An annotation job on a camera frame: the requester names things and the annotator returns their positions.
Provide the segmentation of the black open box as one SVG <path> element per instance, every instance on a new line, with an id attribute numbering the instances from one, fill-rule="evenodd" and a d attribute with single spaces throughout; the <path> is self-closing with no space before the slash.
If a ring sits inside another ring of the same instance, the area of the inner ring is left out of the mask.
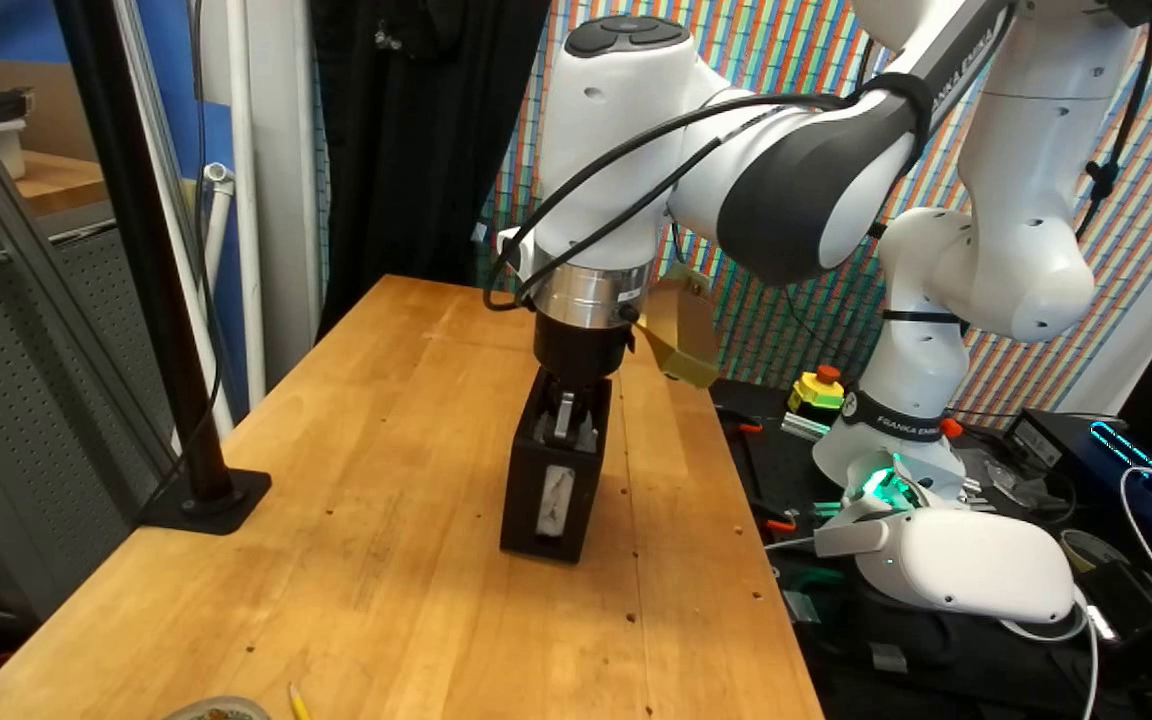
<path id="1" fill-rule="evenodd" d="M 499 547 L 576 564 L 602 478 L 611 379 L 563 389 L 539 369 L 509 452 Z"/>

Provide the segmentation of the yellow red emergency stop button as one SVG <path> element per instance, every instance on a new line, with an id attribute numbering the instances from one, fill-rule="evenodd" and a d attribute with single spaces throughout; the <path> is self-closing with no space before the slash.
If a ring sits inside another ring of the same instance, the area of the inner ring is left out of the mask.
<path id="1" fill-rule="evenodd" d="M 791 384 L 787 409 L 791 414 L 805 414 L 808 410 L 838 414 L 844 401 L 846 387 L 841 381 L 841 370 L 823 364 L 814 372 L 804 372 Z"/>

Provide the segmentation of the black curtain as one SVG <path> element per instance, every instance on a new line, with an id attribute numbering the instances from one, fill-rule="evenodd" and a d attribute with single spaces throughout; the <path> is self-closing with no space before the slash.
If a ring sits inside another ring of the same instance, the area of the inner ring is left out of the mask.
<path id="1" fill-rule="evenodd" d="M 317 338 L 380 281 L 475 285 L 552 0 L 308 0 L 329 165 Z"/>

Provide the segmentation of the white plastic pipe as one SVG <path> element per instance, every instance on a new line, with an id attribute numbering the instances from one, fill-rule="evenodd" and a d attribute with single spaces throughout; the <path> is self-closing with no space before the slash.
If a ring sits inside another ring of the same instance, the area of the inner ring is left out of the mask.
<path id="1" fill-rule="evenodd" d="M 250 38 L 247 0 L 218 0 L 227 29 L 227 77 L 230 91 L 230 132 L 236 167 L 230 172 L 210 164 L 204 179 L 215 188 L 204 245 L 205 279 L 215 281 L 228 209 L 236 209 L 238 291 L 244 341 L 244 382 L 248 404 L 259 406 L 266 382 L 265 327 L 262 316 L 259 219 L 256 209 L 256 156 L 252 127 Z"/>

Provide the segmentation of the white headset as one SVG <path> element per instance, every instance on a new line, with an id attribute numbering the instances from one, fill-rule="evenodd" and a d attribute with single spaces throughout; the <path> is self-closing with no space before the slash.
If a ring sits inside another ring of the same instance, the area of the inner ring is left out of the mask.
<path id="1" fill-rule="evenodd" d="M 812 539 L 814 555 L 850 558 L 870 588 L 915 609 L 1051 624 L 1079 600 L 1055 538 L 988 511 L 870 511 Z"/>

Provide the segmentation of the roll of tape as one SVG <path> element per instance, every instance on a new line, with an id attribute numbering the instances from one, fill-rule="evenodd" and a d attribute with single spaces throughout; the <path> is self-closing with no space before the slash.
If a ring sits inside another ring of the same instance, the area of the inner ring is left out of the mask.
<path id="1" fill-rule="evenodd" d="M 273 720 L 270 711 L 250 698 L 223 694 L 188 703 L 161 720 Z"/>

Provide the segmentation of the grey perforated cabinet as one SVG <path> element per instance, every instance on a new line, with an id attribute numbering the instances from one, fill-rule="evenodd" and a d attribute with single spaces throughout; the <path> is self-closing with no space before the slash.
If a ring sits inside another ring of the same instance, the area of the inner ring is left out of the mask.
<path id="1" fill-rule="evenodd" d="M 161 473 L 0 249 L 0 626 L 35 626 L 132 533 Z"/>

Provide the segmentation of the wooden workbench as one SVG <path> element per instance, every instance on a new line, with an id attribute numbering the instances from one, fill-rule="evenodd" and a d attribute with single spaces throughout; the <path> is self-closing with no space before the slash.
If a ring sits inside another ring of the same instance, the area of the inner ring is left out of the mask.
<path id="1" fill-rule="evenodd" d="M 23 158 L 26 173 L 15 181 L 15 188 L 38 219 L 109 200 L 108 187 L 94 161 L 36 151 L 23 152 Z"/>

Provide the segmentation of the grey aluminium frame bar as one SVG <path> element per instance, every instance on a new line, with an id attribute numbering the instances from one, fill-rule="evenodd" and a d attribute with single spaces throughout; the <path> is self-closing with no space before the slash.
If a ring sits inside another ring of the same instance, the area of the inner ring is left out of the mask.
<path id="1" fill-rule="evenodd" d="M 141 397 L 115 363 L 90 316 L 60 268 L 50 237 L 41 233 L 31 210 L 18 195 L 17 184 L 0 161 L 0 241 L 14 263 L 26 274 L 47 314 L 59 325 L 61 336 L 79 355 L 116 419 L 122 420 L 147 465 L 161 482 L 174 477 L 169 444 L 162 442 Z"/>

